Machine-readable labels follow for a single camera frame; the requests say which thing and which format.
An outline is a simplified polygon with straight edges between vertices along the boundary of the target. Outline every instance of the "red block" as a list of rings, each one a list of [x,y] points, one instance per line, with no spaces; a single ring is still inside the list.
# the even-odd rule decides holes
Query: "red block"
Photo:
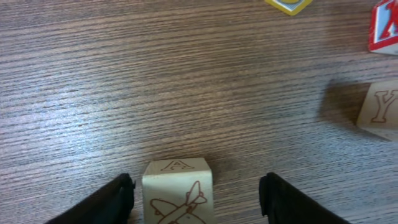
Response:
[[[373,8],[369,49],[398,55],[398,0],[383,0]]]

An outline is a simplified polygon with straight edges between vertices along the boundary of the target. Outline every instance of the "toy block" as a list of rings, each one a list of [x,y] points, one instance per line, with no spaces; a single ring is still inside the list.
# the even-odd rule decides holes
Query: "toy block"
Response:
[[[213,176],[204,158],[152,161],[142,177],[145,224],[214,224]]]
[[[383,0],[373,8],[369,49],[398,55],[398,0]]]
[[[371,133],[398,141],[398,80],[371,85],[356,124]]]
[[[294,16],[309,5],[312,0],[265,0],[266,3],[274,6],[282,12]]]

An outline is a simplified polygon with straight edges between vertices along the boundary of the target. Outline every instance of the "wood grain surface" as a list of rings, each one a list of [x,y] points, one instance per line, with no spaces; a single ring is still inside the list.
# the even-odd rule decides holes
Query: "wood grain surface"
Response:
[[[43,223],[153,159],[205,157],[219,223],[267,223],[276,172],[352,223],[398,220],[397,143],[354,121],[398,57],[377,0],[0,1],[0,223]]]

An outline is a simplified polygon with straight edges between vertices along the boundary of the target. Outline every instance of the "yellow block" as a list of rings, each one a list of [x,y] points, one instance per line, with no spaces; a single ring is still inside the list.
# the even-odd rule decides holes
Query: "yellow block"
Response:
[[[312,0],[265,0],[266,3],[274,6],[282,12],[294,16],[309,5]]]

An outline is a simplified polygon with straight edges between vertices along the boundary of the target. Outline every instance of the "alphabet block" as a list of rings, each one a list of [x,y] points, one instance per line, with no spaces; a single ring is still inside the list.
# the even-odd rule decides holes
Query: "alphabet block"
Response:
[[[282,12],[294,16],[309,5],[312,0],[265,0],[266,3],[274,6]]]
[[[142,177],[146,224],[214,224],[213,178],[204,158],[152,161]]]
[[[369,49],[398,55],[398,0],[383,0],[372,12]]]
[[[356,124],[371,133],[398,141],[398,80],[371,85]]]

